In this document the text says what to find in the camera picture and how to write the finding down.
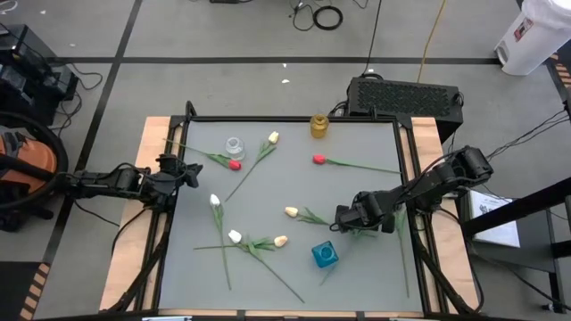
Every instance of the wooden board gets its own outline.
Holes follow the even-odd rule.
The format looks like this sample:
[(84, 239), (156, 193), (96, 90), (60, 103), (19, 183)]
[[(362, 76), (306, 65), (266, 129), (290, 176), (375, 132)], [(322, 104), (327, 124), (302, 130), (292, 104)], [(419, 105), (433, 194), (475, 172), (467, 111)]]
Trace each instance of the wooden board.
[[(158, 163), (155, 162), (157, 156), (164, 152), (165, 141), (168, 133), (170, 117), (149, 117), (145, 122), (145, 129), (141, 137), (139, 151), (137, 154), (136, 165), (148, 166), (153, 171), (158, 169)], [(413, 133), (418, 149), (418, 158), (420, 166), (423, 169), (433, 160), (443, 155), (440, 137), (436, 129), (435, 120), (432, 118), (415, 118), (412, 119)], [(412, 173), (412, 163), (406, 140), (406, 133), (401, 132), (403, 149), (405, 151), (405, 162), (408, 173)], [(442, 204), (443, 208), (456, 214), (453, 201), (445, 200)], [(128, 202), (123, 211), (121, 225), (125, 224), (130, 218), (137, 214), (142, 208), (140, 202)], [(117, 241), (115, 252), (113, 253), (107, 282), (103, 291), (103, 297), (100, 309), (107, 309), (114, 304), (120, 296), (128, 289), (133, 279), (141, 268), (143, 253), (145, 250), (145, 242), (150, 224), (150, 212), (147, 211), (141, 218), (129, 226)], [(446, 218), (442, 214), (435, 213), (433, 216), (433, 229), (438, 257), (440, 260), (441, 270), (454, 286), (456, 291), (464, 298), (466, 303), (475, 308), (477, 306), (476, 289), (472, 278), (470, 266), (468, 264), (468, 254), (464, 245), (464, 239), (458, 224)], [(426, 281), (428, 284), (429, 299), (432, 311), (438, 309), (437, 297), (434, 290), (434, 279), (430, 273), (426, 271)], [(155, 273), (149, 276), (146, 293), (151, 293), (153, 289)], [(151, 306), (150, 295), (146, 295), (143, 305), (144, 309)], [(318, 312), (308, 311), (247, 311), (252, 316), (308, 316), (312, 317), (354, 317), (352, 312)], [(178, 315), (225, 315), (233, 316), (236, 314), (234, 310), (196, 310), (196, 309), (177, 309), (165, 310), (162, 314), (178, 314)], [(368, 312), (367, 317), (421, 317), (402, 314), (401, 312)]]

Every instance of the white paper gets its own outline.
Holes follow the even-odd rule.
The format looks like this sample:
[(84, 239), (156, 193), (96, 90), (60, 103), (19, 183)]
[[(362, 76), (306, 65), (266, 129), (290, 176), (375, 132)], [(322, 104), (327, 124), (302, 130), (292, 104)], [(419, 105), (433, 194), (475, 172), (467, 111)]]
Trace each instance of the white paper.
[[(496, 196), (476, 191), (469, 192), (469, 200), (472, 218), (477, 218), (480, 215), (498, 209), (512, 201), (511, 199), (499, 199)], [(477, 233), (474, 236), (474, 239), (482, 242), (497, 243), (517, 248), (519, 247), (519, 235), (517, 234), (516, 221)]]

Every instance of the blue cube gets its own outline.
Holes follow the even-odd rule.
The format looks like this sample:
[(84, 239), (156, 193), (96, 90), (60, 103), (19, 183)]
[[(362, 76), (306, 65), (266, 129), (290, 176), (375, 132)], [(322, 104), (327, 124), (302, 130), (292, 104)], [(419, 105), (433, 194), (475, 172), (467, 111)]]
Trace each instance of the blue cube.
[(328, 267), (339, 260), (330, 241), (314, 246), (311, 248), (311, 252), (320, 268)]

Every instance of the clear glass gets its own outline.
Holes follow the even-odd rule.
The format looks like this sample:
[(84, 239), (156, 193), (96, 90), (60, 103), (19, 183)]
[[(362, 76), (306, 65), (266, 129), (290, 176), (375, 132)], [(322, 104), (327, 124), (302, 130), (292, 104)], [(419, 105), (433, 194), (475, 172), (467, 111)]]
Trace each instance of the clear glass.
[(228, 156), (234, 161), (241, 161), (246, 155), (246, 150), (244, 148), (244, 141), (238, 137), (230, 137), (226, 141), (226, 152)]

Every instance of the yellow jar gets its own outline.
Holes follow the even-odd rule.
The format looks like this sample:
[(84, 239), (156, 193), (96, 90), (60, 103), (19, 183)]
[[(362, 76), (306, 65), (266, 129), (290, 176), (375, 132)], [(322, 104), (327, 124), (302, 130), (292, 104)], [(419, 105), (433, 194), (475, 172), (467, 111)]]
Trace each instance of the yellow jar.
[(311, 135), (314, 138), (323, 138), (327, 133), (327, 128), (329, 127), (329, 119), (326, 115), (317, 114), (311, 117), (310, 129)]

